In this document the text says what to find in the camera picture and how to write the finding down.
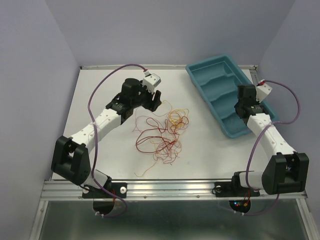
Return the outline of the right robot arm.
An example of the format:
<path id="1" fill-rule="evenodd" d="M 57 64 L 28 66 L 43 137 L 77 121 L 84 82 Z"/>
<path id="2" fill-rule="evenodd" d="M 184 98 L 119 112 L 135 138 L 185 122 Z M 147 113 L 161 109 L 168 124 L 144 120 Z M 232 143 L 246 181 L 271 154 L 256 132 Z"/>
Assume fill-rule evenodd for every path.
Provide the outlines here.
<path id="1" fill-rule="evenodd" d="M 305 190 L 309 158 L 305 153 L 297 152 L 277 130 L 278 121 L 272 121 L 270 112 L 262 101 L 270 94 L 269 81 L 262 80 L 257 85 L 238 86 L 238 102 L 235 112 L 245 125 L 255 134 L 254 147 L 261 145 L 269 158 L 262 172 L 235 172 L 230 182 L 231 192 L 242 195 L 247 190 L 265 191 L 268 195 L 300 193 Z"/>

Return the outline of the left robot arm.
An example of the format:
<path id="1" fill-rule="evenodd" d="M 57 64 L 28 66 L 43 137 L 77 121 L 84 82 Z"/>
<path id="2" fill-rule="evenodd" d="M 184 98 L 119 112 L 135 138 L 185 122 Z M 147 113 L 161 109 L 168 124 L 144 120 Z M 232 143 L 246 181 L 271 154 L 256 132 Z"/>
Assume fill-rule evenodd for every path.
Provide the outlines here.
<path id="1" fill-rule="evenodd" d="M 142 80 L 127 78 L 118 93 L 99 116 L 79 132 L 56 140 L 51 170 L 73 184 L 94 187 L 95 193 L 106 197 L 111 193 L 112 179 L 90 163 L 90 152 L 110 131 L 122 125 L 135 108 L 154 112 L 161 104 L 156 89 L 161 79 L 150 74 Z"/>

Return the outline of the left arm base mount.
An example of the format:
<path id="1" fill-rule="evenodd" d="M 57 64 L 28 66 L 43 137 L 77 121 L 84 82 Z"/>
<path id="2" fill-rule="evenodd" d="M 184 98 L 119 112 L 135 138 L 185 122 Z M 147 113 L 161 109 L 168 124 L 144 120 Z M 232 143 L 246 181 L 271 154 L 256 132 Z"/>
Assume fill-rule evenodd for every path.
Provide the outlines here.
<path id="1" fill-rule="evenodd" d="M 127 197 L 128 184 L 123 181 L 113 181 L 112 178 L 98 170 L 95 170 L 94 177 L 98 183 L 107 191 L 122 199 Z M 90 174 L 82 184 L 82 198 L 84 199 L 110 199 L 112 196 L 106 193 L 97 185 Z"/>

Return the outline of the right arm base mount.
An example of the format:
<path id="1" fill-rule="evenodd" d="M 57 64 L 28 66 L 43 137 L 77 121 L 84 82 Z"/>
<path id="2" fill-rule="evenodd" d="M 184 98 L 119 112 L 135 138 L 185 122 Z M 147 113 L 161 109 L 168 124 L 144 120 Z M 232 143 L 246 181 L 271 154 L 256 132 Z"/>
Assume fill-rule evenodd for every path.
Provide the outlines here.
<path id="1" fill-rule="evenodd" d="M 231 197 L 259 197 L 260 192 L 253 191 L 248 187 L 242 187 L 240 184 L 240 173 L 235 172 L 228 181 L 216 181 L 211 190 L 217 198 L 231 198 Z"/>

